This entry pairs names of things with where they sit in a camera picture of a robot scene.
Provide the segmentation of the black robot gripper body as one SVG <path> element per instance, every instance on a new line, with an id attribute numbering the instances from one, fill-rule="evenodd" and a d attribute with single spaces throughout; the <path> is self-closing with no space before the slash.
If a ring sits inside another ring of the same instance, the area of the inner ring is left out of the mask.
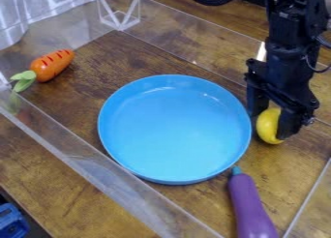
<path id="1" fill-rule="evenodd" d="M 268 101 L 280 108 L 319 108 L 319 101 L 310 90 L 319 44 L 307 39 L 286 45 L 271 38 L 266 40 L 267 61 L 248 59 L 248 72 L 244 75 L 247 86 L 252 85 L 267 92 Z"/>

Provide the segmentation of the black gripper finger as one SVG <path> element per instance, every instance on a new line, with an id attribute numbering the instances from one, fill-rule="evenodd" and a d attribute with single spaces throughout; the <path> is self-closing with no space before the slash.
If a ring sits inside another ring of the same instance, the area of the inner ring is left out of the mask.
<path id="1" fill-rule="evenodd" d="M 278 118 L 276 138 L 287 139 L 296 134 L 303 126 L 314 122 L 314 111 L 311 109 L 282 108 Z"/>
<path id="2" fill-rule="evenodd" d="M 252 86 L 247 86 L 247 110 L 251 117 L 258 116 L 270 106 L 267 92 Z"/>

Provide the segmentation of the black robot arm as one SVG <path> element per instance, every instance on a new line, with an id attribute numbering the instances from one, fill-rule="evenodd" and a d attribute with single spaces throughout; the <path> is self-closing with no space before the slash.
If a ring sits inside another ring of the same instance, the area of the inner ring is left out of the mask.
<path id="1" fill-rule="evenodd" d="M 275 137 L 283 140 L 312 122 L 319 108 L 310 81 L 322 72 L 316 61 L 330 14 L 324 0 L 266 0 L 266 7 L 267 60 L 247 60 L 247 107 L 252 117 L 271 103 L 280 107 Z"/>

